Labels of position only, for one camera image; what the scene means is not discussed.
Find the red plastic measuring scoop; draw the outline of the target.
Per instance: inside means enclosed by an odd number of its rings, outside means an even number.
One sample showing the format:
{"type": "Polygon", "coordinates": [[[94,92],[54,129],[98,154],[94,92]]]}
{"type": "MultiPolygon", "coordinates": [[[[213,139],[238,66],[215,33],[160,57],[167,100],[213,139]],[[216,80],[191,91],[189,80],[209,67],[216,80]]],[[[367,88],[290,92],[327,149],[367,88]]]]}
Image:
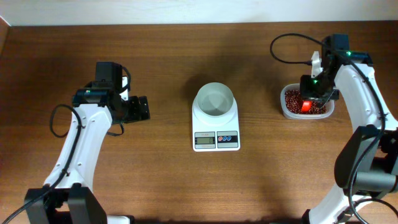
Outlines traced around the red plastic measuring scoop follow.
{"type": "Polygon", "coordinates": [[[311,110],[312,102],[311,101],[303,101],[302,107],[300,109],[301,113],[308,113],[311,110]]]}

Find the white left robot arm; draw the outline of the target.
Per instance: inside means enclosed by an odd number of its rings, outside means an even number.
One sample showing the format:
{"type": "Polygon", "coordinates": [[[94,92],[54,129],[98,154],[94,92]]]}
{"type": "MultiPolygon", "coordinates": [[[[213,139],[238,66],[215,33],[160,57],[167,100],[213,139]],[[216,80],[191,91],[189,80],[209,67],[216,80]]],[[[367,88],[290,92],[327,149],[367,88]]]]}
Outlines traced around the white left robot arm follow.
{"type": "Polygon", "coordinates": [[[125,223],[131,215],[108,215],[93,193],[93,177],[112,125],[148,120],[146,96],[121,96],[110,89],[80,89],[69,106],[72,121],[58,161],[43,187],[25,195],[30,223],[125,223]]]}

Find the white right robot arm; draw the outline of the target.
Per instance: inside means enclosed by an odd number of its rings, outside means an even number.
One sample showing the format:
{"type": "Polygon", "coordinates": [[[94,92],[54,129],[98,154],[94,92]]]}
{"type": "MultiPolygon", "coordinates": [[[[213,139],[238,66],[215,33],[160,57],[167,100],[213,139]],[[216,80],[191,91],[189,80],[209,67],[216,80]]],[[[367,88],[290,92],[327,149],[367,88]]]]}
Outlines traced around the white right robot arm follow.
{"type": "Polygon", "coordinates": [[[369,54],[351,51],[346,34],[319,44],[322,54],[312,60],[313,73],[301,77],[300,93],[320,105],[342,97],[353,135],[336,159],[334,186],[302,222],[346,223],[356,217],[364,223],[360,208],[397,192],[397,120],[376,84],[369,54]]]}

